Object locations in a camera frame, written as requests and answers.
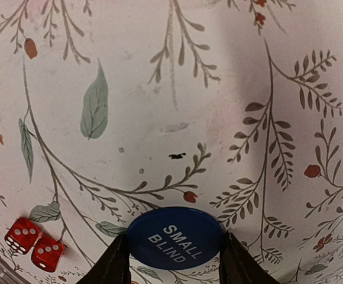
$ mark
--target floral pattern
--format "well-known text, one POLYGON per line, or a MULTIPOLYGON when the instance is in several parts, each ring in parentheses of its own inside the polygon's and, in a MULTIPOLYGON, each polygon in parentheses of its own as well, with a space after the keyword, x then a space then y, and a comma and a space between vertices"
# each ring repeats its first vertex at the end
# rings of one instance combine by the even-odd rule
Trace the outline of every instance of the floral pattern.
MULTIPOLYGON (((343 3, 319 2, 0 6, 3 261, 76 282, 135 217, 179 205, 280 283, 343 284, 343 3), (24 211, 73 255, 53 275, 3 241, 24 211)), ((130 269, 132 284, 213 284, 218 265, 130 269)))

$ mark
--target translucent red die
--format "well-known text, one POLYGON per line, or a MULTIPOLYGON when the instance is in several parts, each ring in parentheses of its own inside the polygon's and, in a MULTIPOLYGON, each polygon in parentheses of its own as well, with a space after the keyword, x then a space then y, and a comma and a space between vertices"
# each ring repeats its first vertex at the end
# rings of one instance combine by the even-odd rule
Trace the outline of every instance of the translucent red die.
POLYGON ((43 235, 34 247, 32 262, 46 272, 55 272, 64 252, 64 246, 48 235, 43 235))
POLYGON ((19 218, 5 236, 6 243, 19 254, 27 254, 35 244, 40 230, 27 218, 19 218))

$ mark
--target black mark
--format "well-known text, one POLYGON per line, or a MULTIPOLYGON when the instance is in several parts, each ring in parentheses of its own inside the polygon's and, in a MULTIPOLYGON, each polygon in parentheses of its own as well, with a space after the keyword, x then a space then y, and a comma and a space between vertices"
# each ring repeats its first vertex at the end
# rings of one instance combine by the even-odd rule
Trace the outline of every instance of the black mark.
POLYGON ((181 154, 171 154, 169 155, 169 157, 172 159, 172 160, 178 160, 178 159, 182 159, 183 156, 185 156, 186 153, 181 153, 181 154))

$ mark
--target dice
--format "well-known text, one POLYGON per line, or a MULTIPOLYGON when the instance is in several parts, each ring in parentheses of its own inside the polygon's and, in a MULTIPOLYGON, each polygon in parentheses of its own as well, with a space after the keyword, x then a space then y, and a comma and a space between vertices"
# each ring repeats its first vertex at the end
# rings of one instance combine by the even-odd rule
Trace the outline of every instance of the dice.
POLYGON ((63 252, 62 243, 43 234, 34 247, 31 260, 40 269, 46 272, 55 272, 63 252))
POLYGON ((40 230, 26 218, 19 218, 5 236, 6 243, 19 254, 27 254, 35 244, 40 230))

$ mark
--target blue disc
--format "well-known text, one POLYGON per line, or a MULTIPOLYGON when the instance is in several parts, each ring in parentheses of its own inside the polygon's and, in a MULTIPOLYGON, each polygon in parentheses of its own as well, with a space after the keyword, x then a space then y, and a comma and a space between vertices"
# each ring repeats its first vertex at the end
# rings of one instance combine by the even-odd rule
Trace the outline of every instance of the blue disc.
POLYGON ((165 270, 190 269, 221 249, 223 230, 207 213, 166 207, 136 218, 127 230, 130 253, 140 262, 165 270))

